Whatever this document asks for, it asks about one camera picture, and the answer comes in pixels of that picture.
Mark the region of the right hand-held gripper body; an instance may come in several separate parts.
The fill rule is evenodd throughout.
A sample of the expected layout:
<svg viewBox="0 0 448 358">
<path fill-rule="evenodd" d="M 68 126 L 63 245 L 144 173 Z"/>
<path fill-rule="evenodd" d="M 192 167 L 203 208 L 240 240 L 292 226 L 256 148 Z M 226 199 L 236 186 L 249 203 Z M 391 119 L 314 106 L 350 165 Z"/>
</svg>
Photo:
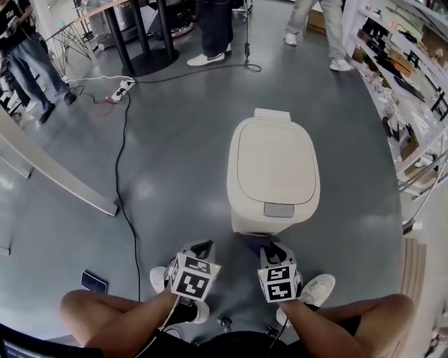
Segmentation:
<svg viewBox="0 0 448 358">
<path fill-rule="evenodd" d="M 270 247 L 273 251 L 275 251 L 274 244 L 280 243 L 271 243 Z M 279 263 L 275 253 L 275 264 L 262 264 L 262 248 L 260 249 L 261 267 L 258 269 L 258 279 L 268 303 L 298 298 L 302 291 L 302 276 L 298 271 L 295 255 L 289 248 L 288 256 L 288 262 Z"/>
</svg>

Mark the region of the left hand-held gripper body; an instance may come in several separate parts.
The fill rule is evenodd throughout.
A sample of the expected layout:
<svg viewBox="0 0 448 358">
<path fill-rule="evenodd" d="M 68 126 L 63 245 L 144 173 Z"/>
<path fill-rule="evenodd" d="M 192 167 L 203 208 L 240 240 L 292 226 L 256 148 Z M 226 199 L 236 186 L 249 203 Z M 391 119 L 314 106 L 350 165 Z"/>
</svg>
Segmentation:
<svg viewBox="0 0 448 358">
<path fill-rule="evenodd" d="M 216 245 L 214 259 L 198 259 L 190 251 L 193 245 L 205 242 L 187 243 L 175 256 L 168 268 L 172 293 L 193 301 L 204 301 L 208 296 L 221 271 L 221 266 L 216 263 Z"/>
</svg>

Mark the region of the dark blue cloth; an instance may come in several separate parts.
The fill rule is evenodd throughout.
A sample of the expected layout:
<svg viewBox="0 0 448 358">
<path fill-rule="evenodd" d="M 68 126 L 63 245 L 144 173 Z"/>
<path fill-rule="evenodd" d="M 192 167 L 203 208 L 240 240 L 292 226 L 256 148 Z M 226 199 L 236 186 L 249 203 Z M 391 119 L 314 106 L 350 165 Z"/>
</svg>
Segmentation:
<svg viewBox="0 0 448 358">
<path fill-rule="evenodd" d="M 260 249 L 262 247 L 269 247 L 271 243 L 278 243 L 281 239 L 277 236 L 270 236 L 270 235 L 264 235 L 264 236 L 249 236 L 248 237 L 248 246 L 252 251 L 254 251 L 256 254 L 259 253 Z"/>
</svg>

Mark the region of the beige plastic trash bin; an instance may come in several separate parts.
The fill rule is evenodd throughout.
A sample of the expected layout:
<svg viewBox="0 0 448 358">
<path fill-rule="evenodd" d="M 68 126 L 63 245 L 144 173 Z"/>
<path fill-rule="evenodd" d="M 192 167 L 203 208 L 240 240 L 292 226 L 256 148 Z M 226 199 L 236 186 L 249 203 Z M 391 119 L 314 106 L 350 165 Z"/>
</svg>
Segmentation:
<svg viewBox="0 0 448 358">
<path fill-rule="evenodd" d="M 320 199 L 314 144 L 288 112 L 257 108 L 230 143 L 227 196 L 234 232 L 276 235 L 308 220 Z"/>
</svg>

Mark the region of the person's right forearm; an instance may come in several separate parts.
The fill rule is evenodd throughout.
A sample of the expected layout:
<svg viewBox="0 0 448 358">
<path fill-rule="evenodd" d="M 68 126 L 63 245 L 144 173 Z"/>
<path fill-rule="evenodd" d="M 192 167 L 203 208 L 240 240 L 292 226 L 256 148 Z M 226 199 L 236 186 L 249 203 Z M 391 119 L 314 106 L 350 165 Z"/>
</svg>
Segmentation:
<svg viewBox="0 0 448 358">
<path fill-rule="evenodd" d="M 335 323 L 296 300 L 279 304 L 304 347 L 313 358 L 349 358 L 358 354 L 352 337 Z"/>
</svg>

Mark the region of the person's right white shoe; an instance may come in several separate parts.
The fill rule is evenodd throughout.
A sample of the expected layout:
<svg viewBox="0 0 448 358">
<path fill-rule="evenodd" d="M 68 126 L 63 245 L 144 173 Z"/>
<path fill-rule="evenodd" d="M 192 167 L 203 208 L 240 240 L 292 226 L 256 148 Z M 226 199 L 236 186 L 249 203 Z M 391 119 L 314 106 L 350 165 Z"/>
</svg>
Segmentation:
<svg viewBox="0 0 448 358">
<path fill-rule="evenodd" d="M 335 286 L 335 277 L 321 274 L 311 279 L 299 293 L 298 298 L 282 301 L 276 311 L 279 324 L 287 322 L 296 331 L 315 330 L 328 326 L 328 321 L 316 313 L 328 299 Z"/>
</svg>

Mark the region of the black office chair base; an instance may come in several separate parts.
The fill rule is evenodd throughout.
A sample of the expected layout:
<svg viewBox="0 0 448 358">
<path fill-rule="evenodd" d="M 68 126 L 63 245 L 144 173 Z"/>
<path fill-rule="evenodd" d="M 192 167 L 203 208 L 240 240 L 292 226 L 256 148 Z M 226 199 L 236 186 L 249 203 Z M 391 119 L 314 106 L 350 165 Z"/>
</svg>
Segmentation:
<svg viewBox="0 0 448 358">
<path fill-rule="evenodd" d="M 221 315 L 217 320 L 224 328 L 223 334 L 203 342 L 197 338 L 191 341 L 191 344 L 203 350 L 206 348 L 210 350 L 236 350 L 249 347 L 267 350 L 270 345 L 275 344 L 279 340 L 287 325 L 287 322 L 284 323 L 280 330 L 267 326 L 267 331 L 260 333 L 254 331 L 232 331 L 232 320 L 227 316 Z"/>
</svg>

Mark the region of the person's black shorts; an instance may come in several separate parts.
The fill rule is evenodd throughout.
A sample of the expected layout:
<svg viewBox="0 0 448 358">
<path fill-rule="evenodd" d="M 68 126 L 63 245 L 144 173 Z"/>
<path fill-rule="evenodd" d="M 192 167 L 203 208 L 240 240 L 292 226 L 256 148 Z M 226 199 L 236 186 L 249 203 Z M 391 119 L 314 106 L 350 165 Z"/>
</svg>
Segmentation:
<svg viewBox="0 0 448 358">
<path fill-rule="evenodd" d="M 352 345 L 358 348 L 357 355 L 351 355 L 349 358 L 366 358 L 366 355 L 353 336 L 347 331 L 347 335 L 352 337 Z M 175 338 L 163 336 L 162 333 L 157 335 L 155 342 L 149 348 L 145 349 L 138 358 L 313 358 L 302 341 L 285 344 L 278 340 L 268 349 L 261 348 L 242 348 L 236 350 L 222 349 L 201 349 L 189 343 L 180 343 Z"/>
</svg>

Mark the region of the dark smartphone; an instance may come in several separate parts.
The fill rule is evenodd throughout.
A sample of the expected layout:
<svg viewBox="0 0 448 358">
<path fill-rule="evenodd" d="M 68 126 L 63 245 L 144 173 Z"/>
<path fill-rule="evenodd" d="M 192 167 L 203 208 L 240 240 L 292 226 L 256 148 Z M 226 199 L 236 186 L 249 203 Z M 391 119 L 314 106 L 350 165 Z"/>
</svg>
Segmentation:
<svg viewBox="0 0 448 358">
<path fill-rule="evenodd" d="M 100 278 L 97 278 L 88 271 L 83 271 L 81 274 L 80 285 L 89 291 L 106 294 L 108 291 L 108 283 Z"/>
</svg>

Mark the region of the person's leg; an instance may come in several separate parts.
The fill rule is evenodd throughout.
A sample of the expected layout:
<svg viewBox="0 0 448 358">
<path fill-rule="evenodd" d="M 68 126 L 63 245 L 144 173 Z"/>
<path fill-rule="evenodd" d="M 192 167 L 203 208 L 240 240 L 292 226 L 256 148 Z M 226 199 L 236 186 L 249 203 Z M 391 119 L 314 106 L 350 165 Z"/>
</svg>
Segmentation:
<svg viewBox="0 0 448 358">
<path fill-rule="evenodd" d="M 131 358 L 136 309 L 145 303 L 80 289 L 63 297 L 60 311 L 84 348 L 100 349 L 106 358 Z"/>
<path fill-rule="evenodd" d="M 332 322 L 359 317 L 353 336 L 367 358 L 382 358 L 412 325 L 414 304 L 403 294 L 357 301 L 343 306 L 320 308 L 317 313 Z"/>
</svg>

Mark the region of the person's right leg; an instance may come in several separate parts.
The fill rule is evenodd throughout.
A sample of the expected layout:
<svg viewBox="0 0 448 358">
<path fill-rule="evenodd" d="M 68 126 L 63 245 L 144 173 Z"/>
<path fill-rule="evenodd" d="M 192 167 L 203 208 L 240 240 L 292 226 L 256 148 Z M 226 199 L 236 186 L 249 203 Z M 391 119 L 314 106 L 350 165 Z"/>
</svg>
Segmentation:
<svg viewBox="0 0 448 358">
<path fill-rule="evenodd" d="M 403 294 L 357 301 L 343 306 L 320 308 L 317 313 L 332 322 L 359 317 L 353 336 L 367 358 L 382 358 L 412 325 L 414 304 Z"/>
</svg>

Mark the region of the white slanted board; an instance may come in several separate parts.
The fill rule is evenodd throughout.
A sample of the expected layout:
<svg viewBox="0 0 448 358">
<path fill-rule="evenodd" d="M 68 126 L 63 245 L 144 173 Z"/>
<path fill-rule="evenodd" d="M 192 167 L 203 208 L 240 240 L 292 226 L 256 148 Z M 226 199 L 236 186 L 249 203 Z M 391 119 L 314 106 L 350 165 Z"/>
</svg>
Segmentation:
<svg viewBox="0 0 448 358">
<path fill-rule="evenodd" d="M 61 188 L 101 212 L 112 217 L 116 216 L 117 205 L 80 181 L 44 150 L 35 145 L 1 106 L 0 139 L 25 160 L 30 167 L 42 173 Z"/>
</svg>

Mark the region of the white metal shelving unit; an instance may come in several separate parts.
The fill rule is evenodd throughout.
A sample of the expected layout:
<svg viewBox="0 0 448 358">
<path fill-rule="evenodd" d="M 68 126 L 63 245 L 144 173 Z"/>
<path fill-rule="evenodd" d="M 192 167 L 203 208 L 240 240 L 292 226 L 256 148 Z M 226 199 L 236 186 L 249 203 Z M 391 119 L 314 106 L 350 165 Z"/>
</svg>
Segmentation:
<svg viewBox="0 0 448 358">
<path fill-rule="evenodd" d="M 448 149 L 448 0 L 344 0 L 342 25 L 344 47 L 374 102 L 400 187 Z M 418 199 L 437 169 L 405 192 Z"/>
</svg>

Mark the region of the black keyboard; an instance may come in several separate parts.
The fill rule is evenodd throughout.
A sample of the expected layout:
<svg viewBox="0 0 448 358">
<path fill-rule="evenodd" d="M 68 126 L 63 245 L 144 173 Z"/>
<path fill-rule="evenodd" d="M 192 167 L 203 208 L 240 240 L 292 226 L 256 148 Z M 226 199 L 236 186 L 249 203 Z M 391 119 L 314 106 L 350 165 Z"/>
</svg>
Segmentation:
<svg viewBox="0 0 448 358">
<path fill-rule="evenodd" d="M 425 101 L 424 95 L 418 89 L 416 89 L 413 85 L 409 84 L 407 81 L 405 81 L 402 78 L 399 78 L 397 76 L 394 76 L 394 80 L 405 91 L 409 92 L 410 94 L 412 94 L 414 97 L 416 97 L 420 101 L 422 101 L 422 102 Z"/>
</svg>

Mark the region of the plastic-wrapped grey machine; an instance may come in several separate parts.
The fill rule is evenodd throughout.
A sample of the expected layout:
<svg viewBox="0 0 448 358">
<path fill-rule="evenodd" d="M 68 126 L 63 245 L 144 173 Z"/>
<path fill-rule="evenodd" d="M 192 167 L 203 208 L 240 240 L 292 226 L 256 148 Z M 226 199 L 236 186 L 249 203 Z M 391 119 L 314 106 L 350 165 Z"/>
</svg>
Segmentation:
<svg viewBox="0 0 448 358">
<path fill-rule="evenodd" d="M 83 9 L 90 13 L 100 6 L 105 5 L 112 0 L 83 0 Z M 113 7 L 118 27 L 121 31 L 124 42 L 130 42 L 137 38 L 137 26 L 135 23 L 132 5 L 130 2 L 121 3 Z M 115 47 L 115 39 L 112 36 L 109 24 L 104 11 L 89 17 L 90 26 L 94 39 L 100 50 Z"/>
</svg>

